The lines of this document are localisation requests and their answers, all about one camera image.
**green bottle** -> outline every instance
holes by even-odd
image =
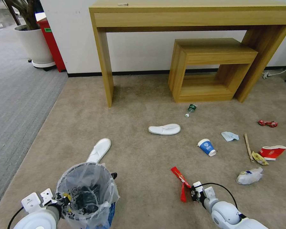
[[[193,112],[194,110],[196,109],[196,106],[194,104],[191,104],[189,107],[188,107],[188,110],[187,110],[187,113],[185,114],[185,117],[189,117],[190,116],[190,113]]]

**trash bag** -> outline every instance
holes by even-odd
[[[261,174],[261,172],[263,172],[263,169],[261,167],[259,167],[258,169],[242,171],[238,175],[236,182],[238,184],[252,184],[262,178],[263,174]]]
[[[57,183],[56,200],[72,228],[108,229],[118,199],[117,186],[104,164],[75,165]]]

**trash can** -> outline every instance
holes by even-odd
[[[56,200],[72,228],[108,229],[118,199],[117,186],[104,164],[75,165],[57,183]]]
[[[54,39],[54,36],[53,36],[52,30],[50,28],[47,18],[44,18],[38,21],[37,23],[39,24],[41,28],[41,31],[44,35],[45,41],[48,44],[48,47],[50,49],[50,52],[55,61],[58,71],[62,72],[66,70],[65,63],[63,61],[63,58],[61,57],[60,51],[57,47],[56,41]]]

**wooden side table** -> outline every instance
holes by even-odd
[[[114,84],[107,32],[246,30],[242,43],[258,54],[235,93],[240,102],[245,100],[286,36],[286,0],[128,0],[127,5],[120,3],[120,0],[97,0],[89,8],[109,107]]]
[[[257,51],[233,38],[176,39],[168,79],[176,102],[230,100]],[[216,74],[184,76],[188,65],[220,64]]]

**wooden desk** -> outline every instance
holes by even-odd
[[[128,6],[118,6],[124,2]],[[113,78],[107,32],[247,30],[242,43],[258,55],[235,94],[240,102],[286,36],[282,0],[99,0],[89,11],[109,107]]]

